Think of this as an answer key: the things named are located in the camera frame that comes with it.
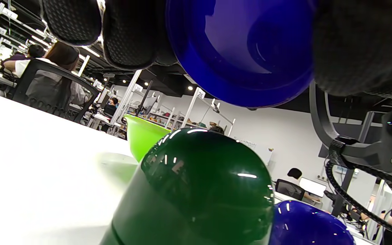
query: blue bowl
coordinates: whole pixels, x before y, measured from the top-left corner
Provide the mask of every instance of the blue bowl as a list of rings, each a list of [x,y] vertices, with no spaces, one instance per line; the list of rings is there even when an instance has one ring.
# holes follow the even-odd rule
[[[355,245],[347,227],[334,216],[300,201],[275,205],[269,245]]]
[[[313,0],[168,0],[166,27],[185,71],[211,95],[273,107],[311,82]]]

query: black ceiling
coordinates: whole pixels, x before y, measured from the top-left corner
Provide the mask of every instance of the black ceiling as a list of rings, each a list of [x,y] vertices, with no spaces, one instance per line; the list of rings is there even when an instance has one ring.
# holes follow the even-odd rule
[[[7,6],[7,0],[2,0],[2,2]],[[45,24],[39,17],[39,0],[11,0],[11,4],[14,7],[12,10],[18,14],[18,20],[32,28],[40,30],[45,29]],[[25,43],[27,39],[30,39],[31,34],[33,34],[15,22],[9,22],[8,18],[3,15],[0,17],[0,26],[9,29],[11,32],[10,36],[22,43]],[[109,79],[110,83],[122,86],[127,86],[129,84],[129,81],[134,74],[133,72],[123,71],[109,65],[103,58],[104,56],[102,55],[100,43],[97,43],[91,47],[91,49],[100,54],[101,57],[91,55],[90,52],[80,48],[80,53],[83,56],[90,54],[90,61],[84,70],[84,76],[93,77],[102,81],[104,73],[112,73],[115,77]],[[153,81],[151,89],[161,91],[168,96],[180,97],[182,95],[193,95],[194,90],[187,90],[187,87],[191,85],[191,83],[183,74],[185,74],[185,71],[179,65],[170,67],[153,65],[147,70],[143,70],[137,82],[143,87],[146,87],[145,82]],[[332,116],[348,117],[357,120],[364,119],[365,114],[370,110],[383,112],[392,110],[392,99],[382,99],[370,95],[349,97],[329,96],[329,102]],[[308,90],[291,102],[278,106],[277,108],[309,112]]]

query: table surface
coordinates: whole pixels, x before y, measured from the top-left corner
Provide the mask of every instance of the table surface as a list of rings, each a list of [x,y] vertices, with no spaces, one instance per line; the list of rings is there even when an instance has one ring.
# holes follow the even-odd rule
[[[0,244],[109,224],[137,166],[127,141],[2,97],[0,128]]]
[[[104,116],[104,115],[102,115],[100,113],[96,113],[95,115],[93,115],[93,117],[110,124],[110,118],[108,118],[108,117],[106,117],[106,116]],[[117,122],[115,122],[114,125],[117,126],[117,127],[121,127],[121,125],[118,124]]]

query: long brown hair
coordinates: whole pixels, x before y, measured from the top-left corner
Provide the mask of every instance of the long brown hair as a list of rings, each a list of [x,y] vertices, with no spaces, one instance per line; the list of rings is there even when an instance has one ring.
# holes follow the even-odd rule
[[[56,63],[56,65],[67,71],[73,71],[78,64],[79,51],[77,48],[65,43],[56,42],[48,53],[45,54],[44,58]]]
[[[53,47],[48,51],[48,53],[44,56],[45,59],[54,62],[59,67],[67,70],[73,71],[75,70],[78,60],[79,60],[79,51],[77,48],[69,46],[62,42],[56,42]],[[71,96],[70,84],[72,81],[63,77],[60,82],[58,82],[57,86],[59,86],[59,93],[57,95],[58,107],[60,109],[67,109],[69,106],[69,99]]]

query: lime green bowl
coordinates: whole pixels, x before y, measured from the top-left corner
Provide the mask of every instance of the lime green bowl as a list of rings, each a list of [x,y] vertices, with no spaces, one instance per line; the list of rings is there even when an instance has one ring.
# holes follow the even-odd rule
[[[140,162],[148,151],[170,130],[132,115],[125,115],[128,128],[126,136],[131,153]]]

